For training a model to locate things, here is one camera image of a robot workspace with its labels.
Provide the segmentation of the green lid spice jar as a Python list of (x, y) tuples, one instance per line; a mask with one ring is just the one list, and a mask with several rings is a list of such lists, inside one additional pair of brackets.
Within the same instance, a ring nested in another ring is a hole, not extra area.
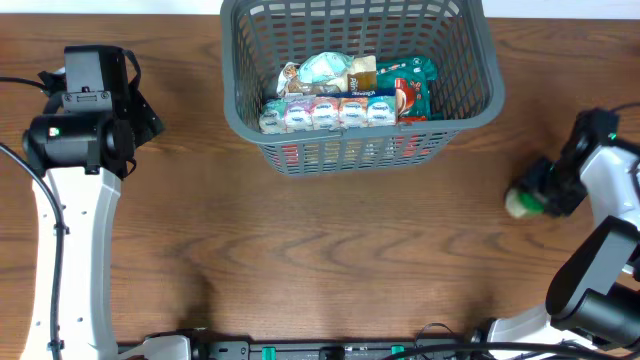
[(534, 191), (510, 187), (504, 197), (507, 213), (515, 219), (538, 216), (544, 213), (544, 204)]

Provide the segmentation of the orange spaghetti pasta packet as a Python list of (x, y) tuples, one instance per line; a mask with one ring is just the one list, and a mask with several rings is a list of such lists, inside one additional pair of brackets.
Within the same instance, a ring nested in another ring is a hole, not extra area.
[[(402, 157), (411, 157), (416, 154), (429, 155), (431, 149), (428, 145), (419, 149), (423, 137), (420, 135), (412, 135), (402, 151)], [(371, 138), (369, 140), (348, 141), (345, 145), (344, 161), (349, 166), (354, 166), (358, 156), (362, 160), (371, 165), (376, 159), (380, 158), (384, 161), (390, 161), (396, 153), (401, 149), (404, 137), (400, 136), (384, 143), (382, 138)], [(324, 146), (324, 166), (332, 167), (337, 164), (339, 159), (339, 151), (341, 145), (338, 142), (329, 142)], [(303, 146), (305, 161), (309, 164), (318, 164), (320, 159), (320, 145), (307, 144)]]

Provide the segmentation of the green Nescafe coffee bag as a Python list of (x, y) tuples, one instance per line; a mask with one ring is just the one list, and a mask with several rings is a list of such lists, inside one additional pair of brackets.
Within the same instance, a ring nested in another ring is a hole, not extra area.
[(437, 68), (425, 56), (398, 58), (376, 64), (379, 89), (396, 90), (396, 109), (403, 122), (423, 122), (431, 117), (431, 82), (437, 77)]

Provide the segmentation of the teal small packet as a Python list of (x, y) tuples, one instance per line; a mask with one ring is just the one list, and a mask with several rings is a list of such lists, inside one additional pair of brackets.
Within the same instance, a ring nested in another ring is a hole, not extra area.
[(298, 68), (303, 83), (325, 83), (342, 76), (352, 65), (353, 56), (339, 52), (322, 52), (309, 57)]

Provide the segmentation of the Kleenex tissue multipack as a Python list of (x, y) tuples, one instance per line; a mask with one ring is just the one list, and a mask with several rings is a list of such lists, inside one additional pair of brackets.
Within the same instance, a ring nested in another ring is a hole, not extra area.
[(264, 105), (258, 124), (270, 135), (393, 126), (396, 102), (395, 89), (279, 98)]

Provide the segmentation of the beige cookie snack bag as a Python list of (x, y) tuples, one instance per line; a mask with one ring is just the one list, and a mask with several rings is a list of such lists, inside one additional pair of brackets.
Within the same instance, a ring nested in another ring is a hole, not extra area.
[(325, 83), (301, 82), (297, 75), (300, 65), (289, 62), (279, 73), (276, 82), (276, 94), (279, 97), (337, 94), (378, 88), (374, 55), (354, 57), (351, 67), (342, 76)]

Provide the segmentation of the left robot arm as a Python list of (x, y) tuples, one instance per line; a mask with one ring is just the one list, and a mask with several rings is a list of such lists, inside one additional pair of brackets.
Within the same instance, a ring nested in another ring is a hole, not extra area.
[(23, 134), (38, 215), (36, 280), (24, 359), (189, 359), (185, 335), (119, 347), (111, 315), (112, 229), (135, 150), (164, 129), (127, 77), (135, 55), (70, 46), (43, 113)]

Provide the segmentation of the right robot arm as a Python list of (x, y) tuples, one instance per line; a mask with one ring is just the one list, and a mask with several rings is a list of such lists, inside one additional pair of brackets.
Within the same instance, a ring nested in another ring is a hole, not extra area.
[(494, 319), (482, 343), (542, 343), (639, 350), (639, 147), (617, 134), (619, 108), (580, 112), (557, 160), (536, 160), (505, 193), (514, 218), (571, 215), (589, 200), (594, 229), (556, 273), (543, 304)]

